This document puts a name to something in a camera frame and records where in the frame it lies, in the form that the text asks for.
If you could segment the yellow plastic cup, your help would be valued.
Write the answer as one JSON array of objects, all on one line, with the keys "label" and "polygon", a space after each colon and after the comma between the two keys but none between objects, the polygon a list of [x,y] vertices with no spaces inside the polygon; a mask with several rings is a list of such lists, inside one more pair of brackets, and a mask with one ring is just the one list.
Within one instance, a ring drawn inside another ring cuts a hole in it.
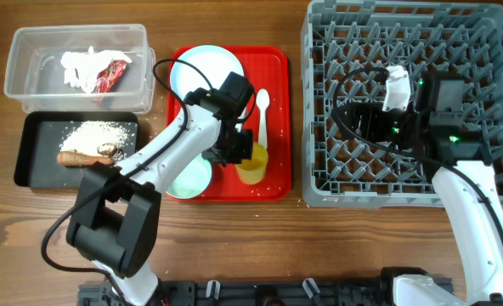
[{"label": "yellow plastic cup", "polygon": [[261,182],[266,174],[268,152],[258,142],[252,146],[251,158],[235,166],[237,175],[243,184],[253,185]]}]

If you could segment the green bowl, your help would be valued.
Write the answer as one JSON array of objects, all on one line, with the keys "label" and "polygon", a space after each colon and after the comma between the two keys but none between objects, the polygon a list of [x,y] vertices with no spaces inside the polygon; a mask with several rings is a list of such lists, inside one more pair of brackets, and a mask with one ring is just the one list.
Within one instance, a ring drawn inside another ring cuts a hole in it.
[{"label": "green bowl", "polygon": [[166,193],[176,199],[187,200],[202,194],[212,180],[212,165],[198,155],[172,182]]}]

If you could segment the pile of rice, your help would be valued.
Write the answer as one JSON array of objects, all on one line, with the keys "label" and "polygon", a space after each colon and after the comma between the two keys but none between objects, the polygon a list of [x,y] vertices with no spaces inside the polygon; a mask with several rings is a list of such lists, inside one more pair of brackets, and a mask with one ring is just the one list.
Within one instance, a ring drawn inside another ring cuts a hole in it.
[{"label": "pile of rice", "polygon": [[116,158],[122,152],[130,135],[131,133],[117,122],[86,121],[72,128],[59,147],[61,152],[101,156],[97,152],[100,145],[114,144],[118,151],[111,158]]}]

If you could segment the brown food scrap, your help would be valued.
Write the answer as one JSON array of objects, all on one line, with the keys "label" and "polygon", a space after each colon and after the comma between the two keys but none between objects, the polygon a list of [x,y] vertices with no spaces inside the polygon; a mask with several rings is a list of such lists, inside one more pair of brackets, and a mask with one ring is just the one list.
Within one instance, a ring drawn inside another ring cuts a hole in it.
[{"label": "brown food scrap", "polygon": [[118,148],[114,144],[102,144],[97,148],[97,152],[101,156],[112,157],[117,151],[118,151]]}]

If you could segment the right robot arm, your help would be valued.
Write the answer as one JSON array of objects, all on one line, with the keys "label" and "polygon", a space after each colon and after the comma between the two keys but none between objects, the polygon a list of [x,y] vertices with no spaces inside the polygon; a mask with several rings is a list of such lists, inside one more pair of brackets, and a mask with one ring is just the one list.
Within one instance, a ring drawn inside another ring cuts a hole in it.
[{"label": "right robot arm", "polygon": [[478,131],[464,128],[466,82],[448,72],[424,72],[410,96],[408,71],[376,67],[386,96],[381,103],[340,103],[336,85],[331,118],[341,132],[424,167],[448,214],[463,264],[467,305],[503,305],[503,209],[496,189],[493,156]]}]

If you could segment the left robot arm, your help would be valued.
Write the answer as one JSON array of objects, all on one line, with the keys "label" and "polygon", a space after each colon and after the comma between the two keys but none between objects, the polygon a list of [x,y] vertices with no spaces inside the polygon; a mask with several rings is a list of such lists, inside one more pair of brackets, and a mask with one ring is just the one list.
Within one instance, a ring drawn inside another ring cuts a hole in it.
[{"label": "left robot arm", "polygon": [[252,157],[250,129],[238,130],[241,113],[255,97],[252,84],[231,72],[220,88],[197,88],[178,102],[180,112],[156,138],[115,165],[95,162],[84,174],[75,205],[42,239],[42,259],[73,273],[48,255],[48,243],[69,223],[67,243],[91,261],[123,305],[165,305],[162,283],[148,258],[155,245],[163,193],[197,157],[226,166]]}]

